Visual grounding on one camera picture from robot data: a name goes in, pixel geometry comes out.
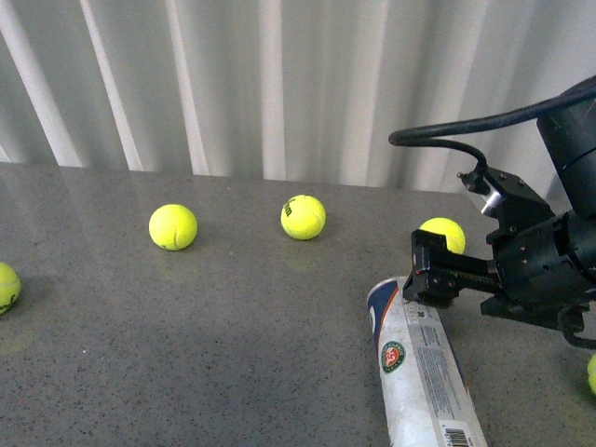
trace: tennis ball can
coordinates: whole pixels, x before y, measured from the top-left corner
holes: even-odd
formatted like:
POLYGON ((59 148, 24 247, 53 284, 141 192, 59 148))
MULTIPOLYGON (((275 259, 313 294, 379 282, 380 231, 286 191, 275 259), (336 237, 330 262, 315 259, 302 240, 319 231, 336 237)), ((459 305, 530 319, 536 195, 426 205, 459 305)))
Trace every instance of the tennis ball can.
POLYGON ((391 445, 488 447, 439 312, 406 302, 406 279, 367 297, 391 445))

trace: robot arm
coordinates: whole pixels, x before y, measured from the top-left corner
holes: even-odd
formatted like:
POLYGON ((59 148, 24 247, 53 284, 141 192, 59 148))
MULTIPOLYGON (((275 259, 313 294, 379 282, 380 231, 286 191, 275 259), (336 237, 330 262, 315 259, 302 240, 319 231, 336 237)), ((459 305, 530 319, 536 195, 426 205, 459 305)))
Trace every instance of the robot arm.
MULTIPOLYGON (((589 302, 596 300, 595 97, 596 76, 550 100, 557 105, 546 112, 523 119, 537 117, 573 209, 555 216, 521 178, 490 168, 483 156, 477 156, 477 167, 459 177, 468 191, 484 198, 482 214, 499 222, 498 229, 486 237, 494 257, 481 260, 451 253, 445 237, 416 230, 413 270, 403 290, 406 299, 448 307, 462 289, 489 292, 493 296, 481 304, 483 315, 559 330, 570 344, 596 349, 596 341, 576 336, 584 330, 583 313, 589 311, 589 302), (561 105, 574 95, 583 97, 561 105)), ((389 140, 396 145, 441 145, 437 142, 446 141, 428 137, 452 134, 457 124, 462 123, 395 132, 389 140)), ((458 144, 450 142, 448 147, 458 149, 458 144)))

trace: yellow tennis ball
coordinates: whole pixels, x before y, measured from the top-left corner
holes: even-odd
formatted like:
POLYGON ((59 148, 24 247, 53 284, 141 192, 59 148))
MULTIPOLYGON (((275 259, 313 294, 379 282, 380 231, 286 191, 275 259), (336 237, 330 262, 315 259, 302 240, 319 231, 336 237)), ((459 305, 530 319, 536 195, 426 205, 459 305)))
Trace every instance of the yellow tennis ball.
POLYGON ((420 226, 420 229, 438 235, 445 235, 447 238, 447 250, 453 253, 462 254, 466 249, 466 235, 464 234, 464 230, 458 223, 451 219, 435 217, 424 222, 420 226))
POLYGON ((0 315, 4 314, 19 298, 20 280, 8 264, 0 263, 0 315))
POLYGON ((592 393, 596 394, 596 373, 588 377, 588 383, 589 388, 592 390, 592 393))
POLYGON ((596 375, 596 354, 588 362, 588 375, 596 375))
POLYGON ((295 196, 281 209, 281 226, 294 239, 307 240, 325 226, 325 208, 312 196, 295 196))
POLYGON ((197 230, 195 214, 182 205, 164 205, 149 220, 151 239, 166 250, 185 249, 195 240, 197 230))

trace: red logo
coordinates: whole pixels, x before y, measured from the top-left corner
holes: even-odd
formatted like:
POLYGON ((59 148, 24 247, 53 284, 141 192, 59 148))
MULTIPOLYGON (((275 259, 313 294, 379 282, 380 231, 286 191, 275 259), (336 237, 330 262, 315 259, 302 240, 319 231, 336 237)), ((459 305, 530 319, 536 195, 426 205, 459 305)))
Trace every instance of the red logo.
POLYGON ((389 342, 383 346, 381 352, 381 366, 386 373, 392 373, 403 363, 406 350, 398 342, 389 342))

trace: table surface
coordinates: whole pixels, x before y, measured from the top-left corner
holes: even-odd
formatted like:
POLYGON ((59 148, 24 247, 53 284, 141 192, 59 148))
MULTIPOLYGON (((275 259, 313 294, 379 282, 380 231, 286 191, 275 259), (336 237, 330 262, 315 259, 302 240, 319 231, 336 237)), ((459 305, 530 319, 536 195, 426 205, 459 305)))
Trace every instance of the table surface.
MULTIPOLYGON (((23 283, 0 318, 3 446, 388 445, 366 295, 409 273, 424 220, 483 258, 496 228, 463 195, 9 164, 0 213, 23 283), (297 194, 328 212, 311 241, 279 225, 297 194), (149 238, 166 203, 199 220, 186 250, 149 238)), ((442 317, 489 444, 596 445, 590 352, 483 298, 442 317)))

